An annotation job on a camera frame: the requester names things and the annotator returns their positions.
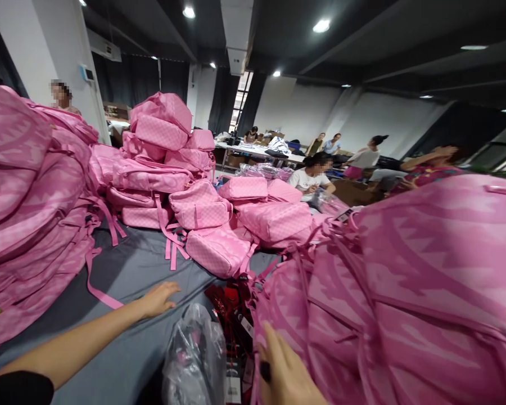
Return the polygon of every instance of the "clear plastic bag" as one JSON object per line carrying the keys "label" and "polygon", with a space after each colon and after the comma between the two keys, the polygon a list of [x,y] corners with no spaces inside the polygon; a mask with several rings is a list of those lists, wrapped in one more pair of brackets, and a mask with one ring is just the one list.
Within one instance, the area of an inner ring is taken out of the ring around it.
{"label": "clear plastic bag", "polygon": [[172,405],[225,403],[227,355],[221,325],[208,310],[190,305],[174,325],[163,366],[162,398]]}

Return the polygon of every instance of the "ceiling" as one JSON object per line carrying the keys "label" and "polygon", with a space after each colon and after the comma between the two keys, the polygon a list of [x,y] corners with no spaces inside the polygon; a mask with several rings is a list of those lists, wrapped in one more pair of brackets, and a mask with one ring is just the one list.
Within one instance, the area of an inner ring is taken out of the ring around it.
{"label": "ceiling", "polygon": [[[228,66],[221,1],[85,0],[83,11],[123,52]],[[253,4],[249,70],[506,108],[506,0],[225,1]],[[313,32],[322,18],[330,29]]]}

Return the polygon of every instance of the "black sleeve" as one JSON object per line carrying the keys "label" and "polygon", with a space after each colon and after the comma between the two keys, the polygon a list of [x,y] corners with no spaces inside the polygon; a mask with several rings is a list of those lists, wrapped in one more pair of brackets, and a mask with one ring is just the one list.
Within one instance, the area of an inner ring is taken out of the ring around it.
{"label": "black sleeve", "polygon": [[41,374],[15,371],[0,376],[0,405],[49,405],[55,388]]}

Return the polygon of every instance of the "window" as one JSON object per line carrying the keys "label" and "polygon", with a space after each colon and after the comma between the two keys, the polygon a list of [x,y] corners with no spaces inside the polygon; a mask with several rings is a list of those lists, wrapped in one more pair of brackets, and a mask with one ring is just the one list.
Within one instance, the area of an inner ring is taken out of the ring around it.
{"label": "window", "polygon": [[240,122],[240,117],[242,116],[243,106],[247,100],[247,92],[249,91],[249,86],[251,85],[252,78],[253,72],[244,72],[242,77],[240,77],[238,91],[236,92],[236,98],[234,99],[234,107],[232,110],[229,133],[232,133],[238,129],[238,123]]}

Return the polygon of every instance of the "white table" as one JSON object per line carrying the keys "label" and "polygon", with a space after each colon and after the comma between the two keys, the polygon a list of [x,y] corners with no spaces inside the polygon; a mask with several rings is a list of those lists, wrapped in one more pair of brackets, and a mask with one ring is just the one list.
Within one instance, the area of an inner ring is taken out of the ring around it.
{"label": "white table", "polygon": [[[260,158],[276,159],[279,162],[278,163],[279,167],[281,166],[281,163],[283,161],[289,161],[292,163],[303,163],[304,157],[305,157],[305,156],[297,156],[297,155],[291,155],[287,158],[274,157],[274,156],[268,155],[266,153],[266,150],[268,149],[266,146],[252,145],[250,143],[249,144],[240,143],[240,145],[230,146],[230,145],[226,144],[225,142],[218,142],[215,145],[216,145],[216,147],[227,149],[227,150],[230,150],[233,152],[247,153],[247,154],[250,154],[253,156],[258,156]],[[225,153],[225,155],[223,156],[223,167],[225,167],[226,162],[227,162],[227,153]]]}

